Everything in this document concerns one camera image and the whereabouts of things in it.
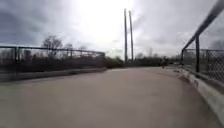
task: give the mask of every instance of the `guardrail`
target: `guardrail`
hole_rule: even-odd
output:
[[[0,46],[0,73],[105,67],[105,53],[74,49]]]
[[[183,51],[184,67],[188,70],[196,70],[195,49],[185,49]],[[199,72],[210,78],[224,83],[224,50],[199,50]]]

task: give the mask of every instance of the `paved walkway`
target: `paved walkway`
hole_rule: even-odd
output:
[[[171,69],[139,68],[0,86],[0,128],[221,128]]]

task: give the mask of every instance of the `overcast sky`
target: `overcast sky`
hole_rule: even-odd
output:
[[[124,8],[132,11],[135,54],[177,54],[216,0],[1,0],[1,45],[63,43],[122,55]]]

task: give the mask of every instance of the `tall pole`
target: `tall pole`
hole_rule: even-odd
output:
[[[128,61],[128,47],[127,47],[127,20],[126,20],[126,9],[124,9],[124,63],[127,66]]]
[[[199,43],[199,36],[196,37],[196,72],[200,71],[200,43]]]
[[[131,11],[129,11],[130,32],[131,32],[131,60],[134,61],[134,49],[133,49],[133,33],[132,33],[132,18]]]

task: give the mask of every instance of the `utility pole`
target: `utility pole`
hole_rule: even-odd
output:
[[[129,11],[129,21],[130,21],[130,33],[131,33],[131,60],[134,61],[134,49],[133,49],[133,33],[132,33],[132,18],[131,11]]]
[[[128,46],[127,46],[127,20],[126,9],[124,9],[124,64],[127,66],[128,61]]]

